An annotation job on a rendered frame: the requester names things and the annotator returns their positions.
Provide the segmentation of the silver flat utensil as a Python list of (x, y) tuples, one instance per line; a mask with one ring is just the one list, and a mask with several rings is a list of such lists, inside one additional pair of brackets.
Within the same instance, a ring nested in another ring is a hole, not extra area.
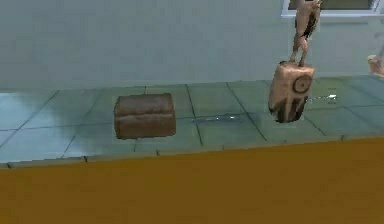
[(201, 124), (201, 123), (210, 123), (210, 122), (242, 122), (242, 114), (228, 114), (228, 115), (215, 115), (215, 116), (205, 116), (197, 117), (191, 120), (192, 123)]
[(336, 99), (337, 99), (337, 95), (331, 94), (331, 95), (310, 97), (307, 99), (307, 101), (310, 101), (310, 102), (318, 101), (318, 100), (335, 101)]

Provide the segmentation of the brown bread loaf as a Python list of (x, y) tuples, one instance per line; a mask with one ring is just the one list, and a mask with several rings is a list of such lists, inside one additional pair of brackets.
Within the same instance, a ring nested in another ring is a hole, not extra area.
[(176, 134), (170, 93), (119, 96), (114, 106), (117, 139), (167, 137)]

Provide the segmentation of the orange tiled kitchen counter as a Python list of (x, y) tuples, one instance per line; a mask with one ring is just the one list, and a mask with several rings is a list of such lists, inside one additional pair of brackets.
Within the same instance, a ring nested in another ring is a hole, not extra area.
[(117, 88), (1, 89), (0, 224), (384, 224), (383, 78), (318, 78), (291, 124), (266, 81), (169, 92), (176, 134), (122, 141)]

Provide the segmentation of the tan wooden statue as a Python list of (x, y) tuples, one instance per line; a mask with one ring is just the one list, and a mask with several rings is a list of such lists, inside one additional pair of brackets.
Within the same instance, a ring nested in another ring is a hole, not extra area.
[(268, 109), (278, 123), (300, 119), (309, 97), (315, 68), (306, 64), (308, 39), (320, 20), (322, 0), (300, 0), (295, 15), (295, 35), (288, 61), (278, 63), (268, 98)]

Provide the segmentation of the white framed window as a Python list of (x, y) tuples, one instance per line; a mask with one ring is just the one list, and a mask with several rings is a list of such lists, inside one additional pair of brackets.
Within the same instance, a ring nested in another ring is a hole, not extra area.
[(304, 6), (320, 9), (324, 18), (384, 17), (384, 0), (283, 0), (281, 16), (293, 18)]

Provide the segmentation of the pale pink object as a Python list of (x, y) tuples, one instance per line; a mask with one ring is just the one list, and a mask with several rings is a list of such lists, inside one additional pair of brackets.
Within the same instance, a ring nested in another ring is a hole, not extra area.
[(374, 75), (384, 77), (384, 67), (381, 65), (381, 57), (377, 55), (369, 55), (367, 57), (370, 72)]

